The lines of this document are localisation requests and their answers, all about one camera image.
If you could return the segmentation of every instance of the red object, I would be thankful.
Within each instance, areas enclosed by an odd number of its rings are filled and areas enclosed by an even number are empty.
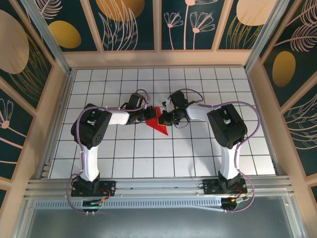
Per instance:
[[[154,109],[157,112],[157,116],[155,118],[145,121],[145,123],[148,126],[154,128],[155,130],[158,130],[159,132],[168,135],[166,125],[159,125],[159,116],[162,115],[160,107],[154,107]]]

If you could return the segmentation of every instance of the dark green wallpaper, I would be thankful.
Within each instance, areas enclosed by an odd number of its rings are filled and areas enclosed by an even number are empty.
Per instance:
[[[0,5],[0,21],[7,23],[0,39],[0,77],[36,108],[52,65],[9,2]]]
[[[188,6],[185,1],[162,0],[162,50],[183,50],[185,27],[187,50],[211,50],[224,1],[198,2]]]
[[[33,117],[0,90],[0,177],[11,179]]]
[[[306,175],[317,173],[317,85],[284,118]]]
[[[4,201],[5,194],[6,194],[6,191],[0,189],[0,210],[1,210],[1,207],[2,207],[2,203]]]
[[[105,51],[154,50],[151,0],[124,0],[123,5],[120,0],[89,3]]]
[[[230,10],[230,14],[220,41],[220,50],[250,50],[256,41],[263,25],[249,26],[241,23],[237,16],[237,5],[239,0],[234,0]],[[257,16],[261,14],[261,8],[253,12],[253,18],[256,20]]]
[[[317,70],[317,2],[303,0],[264,67],[282,106]]]
[[[80,0],[36,0],[35,3],[62,51],[97,50]]]

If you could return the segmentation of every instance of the yellow oval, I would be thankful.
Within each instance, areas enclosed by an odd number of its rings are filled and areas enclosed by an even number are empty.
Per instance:
[[[292,53],[282,51],[273,64],[273,82],[277,87],[285,87],[293,78],[296,60]]]
[[[260,26],[266,23],[276,0],[239,0],[238,20],[247,26]]]
[[[134,14],[134,17],[137,18],[144,9],[144,0],[96,0],[96,3],[100,10],[108,18],[115,21],[123,21],[124,11],[123,5]]]
[[[0,10],[0,68],[11,74],[24,70],[29,60],[29,42],[20,23]]]
[[[49,25],[57,43],[65,48],[73,49],[80,45],[81,37],[77,29],[66,21],[54,21]]]

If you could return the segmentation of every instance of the white tile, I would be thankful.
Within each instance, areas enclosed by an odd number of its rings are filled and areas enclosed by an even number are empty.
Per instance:
[[[220,93],[204,93],[204,98],[207,105],[221,104]]]
[[[232,79],[218,80],[220,92],[235,92]]]
[[[219,92],[217,80],[202,80],[204,92]]]
[[[257,114],[248,106],[240,106],[243,120],[258,120]]]
[[[146,125],[146,123],[140,123],[135,125],[136,139],[153,139],[153,136],[153,128]]]
[[[138,69],[124,69],[122,74],[122,80],[138,80]]]
[[[114,159],[112,177],[132,178],[133,173],[133,159]]]
[[[221,101],[223,103],[227,103],[227,102],[236,102],[237,99],[237,94],[236,93],[220,93],[221,95]]]
[[[248,141],[240,147],[240,155],[252,155]]]
[[[60,141],[58,144],[57,152],[55,158],[57,159],[74,159],[76,151],[75,141]]]
[[[135,125],[118,125],[117,140],[134,139]]]
[[[137,90],[138,81],[122,81],[121,93],[134,93]]]
[[[135,140],[134,157],[153,157],[153,140]]]
[[[173,138],[186,139],[191,138],[190,125],[185,126],[187,122],[180,122],[176,128],[173,126]]]
[[[186,80],[186,88],[196,90],[199,93],[203,92],[202,82],[200,80]]]
[[[153,158],[134,159],[134,178],[153,178]]]
[[[169,93],[169,81],[167,80],[154,81],[154,93]]]
[[[169,79],[185,79],[185,73],[183,68],[170,68]]]
[[[194,177],[194,159],[193,157],[175,158],[175,176],[176,177]]]
[[[120,82],[107,81],[106,87],[105,87],[105,94],[120,93],[120,89],[121,89],[121,81]]]
[[[185,78],[186,79],[201,79],[199,68],[186,68]]]
[[[239,169],[245,175],[257,175],[252,156],[240,156]]]
[[[215,176],[213,157],[194,157],[196,176]]]
[[[87,95],[70,95],[68,108],[82,108],[84,109]]]
[[[94,104],[98,107],[101,107],[103,104],[103,94],[88,94],[87,95],[87,100],[86,100],[86,105],[91,103]]]
[[[237,92],[251,92],[251,88],[247,79],[234,79],[233,82]]]
[[[115,140],[117,125],[109,125],[104,135],[104,140]]]
[[[221,167],[221,157],[214,156],[213,160],[214,160],[214,166],[215,166],[215,170],[216,170],[216,176],[218,176],[218,173],[219,173],[220,167]]]
[[[238,92],[237,95],[238,95],[239,101],[249,103],[251,105],[255,105],[252,93],[247,93],[247,92],[239,93]]]
[[[258,175],[274,175],[275,169],[271,156],[253,156]]]
[[[86,69],[86,70],[78,70],[76,72],[76,77],[75,81],[90,81],[90,76],[91,76],[91,70]]]
[[[175,157],[193,156],[191,139],[175,139],[173,144]]]
[[[74,82],[71,94],[87,94],[89,82]]]
[[[149,81],[139,81],[138,89],[144,89],[148,93],[153,93],[153,80]]]
[[[162,102],[165,102],[165,100],[169,97],[170,93],[154,93],[154,99],[153,104],[154,107],[162,107]]]
[[[230,68],[233,79],[247,78],[244,68]]]
[[[229,68],[215,68],[217,79],[232,79]]]
[[[71,160],[54,160],[51,179],[68,179],[71,174],[74,159]]]
[[[210,138],[207,122],[191,122],[190,127],[193,138]]]
[[[115,158],[133,158],[134,140],[117,140],[115,142]]]
[[[245,121],[244,123],[248,129],[248,136],[250,136],[257,128],[258,122],[255,120],[250,120],[250,121]],[[264,133],[263,133],[261,125],[258,132],[253,137],[264,137]]]
[[[111,178],[113,159],[97,159],[98,170],[101,179]]]
[[[74,136],[70,133],[72,124],[64,124],[61,130],[60,140],[73,140]]]
[[[122,69],[108,69],[107,81],[121,81]]]
[[[194,156],[212,156],[210,139],[193,139]]]
[[[103,94],[105,83],[104,81],[90,82],[88,94]]]
[[[64,123],[74,123],[83,109],[67,109]]]
[[[173,158],[154,158],[154,177],[173,177],[174,159]]]
[[[171,139],[172,138],[172,127],[167,126],[166,129],[167,129],[168,135],[165,135],[158,130],[154,130],[154,139]]]
[[[119,107],[120,94],[104,94],[103,107]]]
[[[252,155],[269,155],[264,137],[252,137],[249,139]]]
[[[172,140],[154,140],[154,157],[173,157]]]
[[[216,139],[211,139],[211,145],[212,145],[212,154],[213,156],[221,156],[221,146],[216,141]]]
[[[107,69],[94,69],[90,81],[105,81],[107,77]]]
[[[138,80],[153,80],[153,69],[140,68],[138,73]]]
[[[155,68],[154,80],[169,80],[168,68]]]
[[[214,68],[200,68],[202,79],[217,79]]]
[[[114,140],[103,140],[98,146],[98,159],[113,158],[114,144]]]
[[[171,93],[173,93],[179,89],[186,88],[185,80],[172,80],[169,82],[169,84],[170,84]]]

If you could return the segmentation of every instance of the white grid floor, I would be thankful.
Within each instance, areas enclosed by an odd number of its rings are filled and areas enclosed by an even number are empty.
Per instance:
[[[79,150],[70,129],[86,104],[118,107],[136,89],[145,89],[150,105],[161,103],[181,88],[203,93],[206,104],[244,101],[254,105],[243,68],[155,68],[78,70],[49,178],[66,179],[80,170]],[[196,100],[188,93],[188,100]],[[257,116],[236,106],[248,132]],[[185,128],[167,127],[166,136],[145,123],[111,125],[98,150],[101,178],[161,178],[215,176],[221,150],[207,122],[191,121]],[[274,175],[275,170],[262,129],[241,148],[240,169],[247,175]]]

